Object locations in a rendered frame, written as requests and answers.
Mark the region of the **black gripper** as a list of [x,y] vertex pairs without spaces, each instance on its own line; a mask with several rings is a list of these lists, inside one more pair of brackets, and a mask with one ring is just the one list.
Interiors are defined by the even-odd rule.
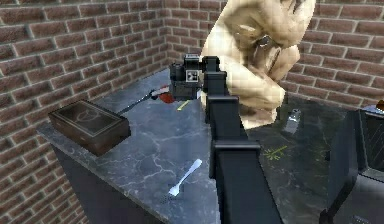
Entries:
[[[176,101],[194,100],[198,98],[198,91],[201,89],[201,81],[199,79],[200,63],[185,62],[184,64],[173,63],[170,65],[170,81],[169,91]],[[141,99],[135,101],[131,105],[118,112],[122,115],[133,109],[137,104],[153,98],[151,90]]]

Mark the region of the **red round food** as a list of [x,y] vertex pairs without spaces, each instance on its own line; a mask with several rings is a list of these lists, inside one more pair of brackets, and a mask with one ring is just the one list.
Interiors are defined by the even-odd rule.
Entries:
[[[162,89],[166,89],[167,90],[168,87],[167,86],[162,86]],[[164,92],[164,93],[159,94],[158,97],[160,98],[161,101],[163,101],[166,104],[171,104],[171,103],[173,103],[175,101],[175,99],[169,93],[168,90],[166,92]]]

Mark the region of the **dark marble top counter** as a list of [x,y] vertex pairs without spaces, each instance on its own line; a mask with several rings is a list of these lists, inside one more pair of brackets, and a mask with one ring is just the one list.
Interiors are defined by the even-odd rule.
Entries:
[[[158,72],[110,94],[98,105],[118,112],[169,80]],[[180,103],[148,100],[124,113],[131,135],[101,157],[66,138],[51,124],[38,133],[52,148],[89,224],[220,224],[214,180],[208,176],[210,131],[198,101],[182,111]],[[301,111],[295,134],[284,131],[289,113]],[[318,224],[326,206],[328,163],[325,154],[344,119],[343,109],[289,96],[277,121],[252,129],[248,136],[277,160],[260,162],[284,224]],[[168,191],[196,159],[202,165]]]

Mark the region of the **dark brown wooden box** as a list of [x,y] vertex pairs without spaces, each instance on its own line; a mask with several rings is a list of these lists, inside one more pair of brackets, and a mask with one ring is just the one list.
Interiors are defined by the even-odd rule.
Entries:
[[127,118],[87,100],[68,104],[48,116],[56,130],[96,156],[131,135]]

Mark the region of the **white fork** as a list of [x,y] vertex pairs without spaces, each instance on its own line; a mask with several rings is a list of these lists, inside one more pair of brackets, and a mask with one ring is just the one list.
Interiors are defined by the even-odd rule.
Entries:
[[191,175],[196,169],[198,169],[202,165],[201,159],[196,159],[193,164],[190,166],[188,171],[183,175],[183,177],[173,186],[169,189],[168,193],[171,196],[177,196],[180,193],[180,186],[182,183],[188,178],[189,175]]

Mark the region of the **beige stone statue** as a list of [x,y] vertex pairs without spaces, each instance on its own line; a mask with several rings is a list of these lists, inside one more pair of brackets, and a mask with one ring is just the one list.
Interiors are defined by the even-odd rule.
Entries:
[[285,98],[279,81],[300,59],[315,6],[316,0],[227,0],[201,55],[219,58],[246,129],[275,122]]

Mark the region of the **small grey shaker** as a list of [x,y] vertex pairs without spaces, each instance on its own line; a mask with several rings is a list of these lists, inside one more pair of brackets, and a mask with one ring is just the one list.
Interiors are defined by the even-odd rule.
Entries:
[[301,111],[299,109],[293,109],[289,113],[284,131],[290,134],[295,134],[299,128],[300,120]]

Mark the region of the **black boxy appliance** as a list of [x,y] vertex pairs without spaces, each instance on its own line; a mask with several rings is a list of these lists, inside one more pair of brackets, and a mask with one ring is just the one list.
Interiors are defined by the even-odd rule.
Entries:
[[326,208],[319,224],[384,224],[384,111],[350,111],[329,153]]

